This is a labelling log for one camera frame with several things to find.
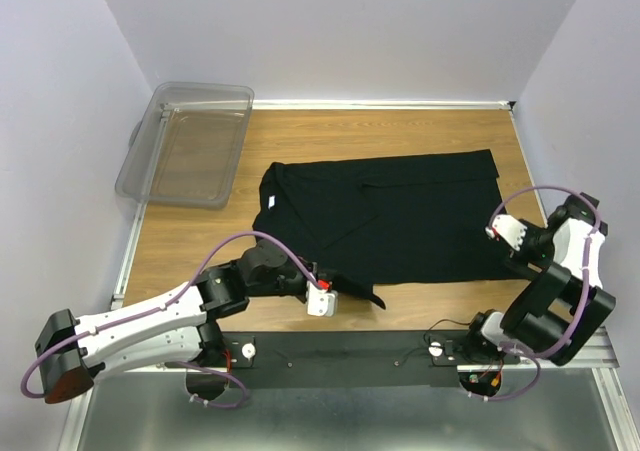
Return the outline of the black t shirt blue logo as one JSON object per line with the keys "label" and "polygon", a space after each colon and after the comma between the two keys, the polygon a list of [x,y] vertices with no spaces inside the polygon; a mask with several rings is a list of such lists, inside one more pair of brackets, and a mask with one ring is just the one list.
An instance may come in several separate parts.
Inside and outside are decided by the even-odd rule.
{"label": "black t shirt blue logo", "polygon": [[376,285],[510,280],[507,250],[485,233],[498,177],[489,150],[274,162],[253,228],[376,304]]}

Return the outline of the clear plastic bin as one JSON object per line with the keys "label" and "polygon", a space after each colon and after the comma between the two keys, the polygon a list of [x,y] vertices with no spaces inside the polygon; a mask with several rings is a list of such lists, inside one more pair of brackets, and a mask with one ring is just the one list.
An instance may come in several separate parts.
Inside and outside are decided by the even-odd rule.
{"label": "clear plastic bin", "polygon": [[247,86],[166,82],[132,134],[115,183],[138,203],[222,209],[230,198],[249,126]]}

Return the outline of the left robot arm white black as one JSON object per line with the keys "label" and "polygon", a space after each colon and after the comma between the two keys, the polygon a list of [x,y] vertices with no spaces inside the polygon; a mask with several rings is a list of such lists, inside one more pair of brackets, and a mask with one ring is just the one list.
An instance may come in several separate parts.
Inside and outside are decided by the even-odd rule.
{"label": "left robot arm white black", "polygon": [[311,316],[331,316],[344,276],[260,235],[240,258],[203,263],[189,281],[159,296],[103,313],[51,314],[34,345],[21,392],[48,404],[71,400],[109,375],[164,362],[196,369],[226,355],[219,320],[257,297],[300,300]]}

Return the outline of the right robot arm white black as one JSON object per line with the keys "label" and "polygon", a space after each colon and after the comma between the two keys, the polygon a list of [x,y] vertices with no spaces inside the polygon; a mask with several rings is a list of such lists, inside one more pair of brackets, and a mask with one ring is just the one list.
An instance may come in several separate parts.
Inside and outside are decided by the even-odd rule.
{"label": "right robot arm white black", "polygon": [[568,364],[616,305],[599,276],[599,254],[608,225],[599,202],[569,193],[538,226],[498,207],[485,232],[509,248],[505,263],[527,280],[506,312],[477,314],[460,338],[460,350],[480,363],[507,352],[526,352],[556,366]]}

